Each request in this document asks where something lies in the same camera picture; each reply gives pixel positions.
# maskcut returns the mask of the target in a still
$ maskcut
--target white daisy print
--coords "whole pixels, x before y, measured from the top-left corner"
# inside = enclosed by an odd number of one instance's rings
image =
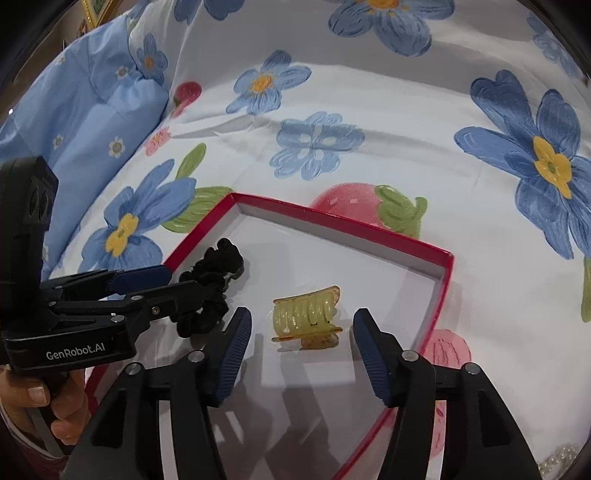
[[[115,76],[121,80],[124,79],[125,77],[127,77],[127,74],[129,73],[129,68],[127,67],[119,67],[117,70],[115,70]]]
[[[123,143],[123,140],[119,137],[115,137],[115,139],[109,144],[109,155],[111,157],[119,158],[124,151],[125,144]]]
[[[64,137],[62,137],[61,135],[58,135],[57,137],[55,137],[53,139],[53,149],[57,150],[58,148],[60,148],[60,145],[63,141],[64,141]]]

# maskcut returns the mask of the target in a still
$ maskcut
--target yellow flower center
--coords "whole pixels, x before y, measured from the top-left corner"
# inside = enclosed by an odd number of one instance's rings
[[[269,88],[273,83],[273,77],[271,75],[261,74],[251,84],[251,90],[255,93],[261,93],[265,89]]]
[[[556,153],[552,145],[542,137],[534,137],[534,152],[538,157],[534,162],[538,173],[554,185],[564,198],[571,199],[573,194],[569,182],[573,179],[573,171],[569,159],[562,153]]]
[[[400,0],[366,0],[368,5],[378,10],[390,10],[400,4]]]
[[[105,242],[105,251],[118,257],[123,253],[127,247],[127,239],[135,232],[138,227],[139,218],[133,216],[131,213],[126,213],[119,221],[117,230],[109,235]]]

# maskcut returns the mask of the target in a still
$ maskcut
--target gold picture frame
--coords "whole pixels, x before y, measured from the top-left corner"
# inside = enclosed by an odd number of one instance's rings
[[[88,30],[112,20],[122,0],[82,0]]]

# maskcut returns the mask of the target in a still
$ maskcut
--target green stem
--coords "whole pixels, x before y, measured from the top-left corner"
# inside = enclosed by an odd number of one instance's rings
[[[581,301],[581,318],[584,322],[591,320],[591,258],[585,257],[583,277],[583,300]]]

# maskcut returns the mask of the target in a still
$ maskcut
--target human hand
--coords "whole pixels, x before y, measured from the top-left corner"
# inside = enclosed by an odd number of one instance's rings
[[[84,370],[73,370],[59,395],[50,402],[49,390],[41,380],[21,377],[8,367],[0,367],[0,401],[16,427],[39,438],[25,408],[51,404],[57,417],[51,424],[51,432],[65,445],[75,445],[90,420],[84,387]]]

